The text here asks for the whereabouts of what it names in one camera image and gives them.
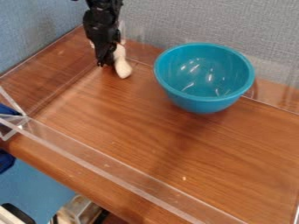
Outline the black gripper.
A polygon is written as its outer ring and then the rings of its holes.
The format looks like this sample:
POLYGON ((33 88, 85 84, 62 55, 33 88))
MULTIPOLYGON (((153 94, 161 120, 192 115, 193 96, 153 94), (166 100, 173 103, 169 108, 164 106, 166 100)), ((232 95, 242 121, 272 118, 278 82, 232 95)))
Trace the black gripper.
POLYGON ((97 66, 112 66, 113 53, 120 42, 118 14, 122 0, 85 0, 88 10, 82 27, 88 40, 96 47, 97 66))

